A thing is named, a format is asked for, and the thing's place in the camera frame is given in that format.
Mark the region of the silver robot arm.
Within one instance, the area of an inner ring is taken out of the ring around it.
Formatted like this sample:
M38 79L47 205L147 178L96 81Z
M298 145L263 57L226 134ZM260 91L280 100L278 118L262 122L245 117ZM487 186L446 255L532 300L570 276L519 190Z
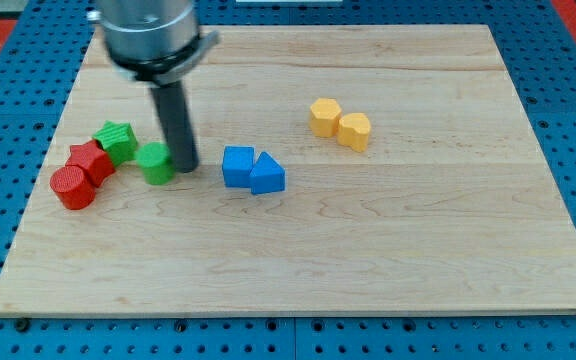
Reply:
M96 0L87 19L117 67L157 86L181 80L220 41L202 32L192 0Z

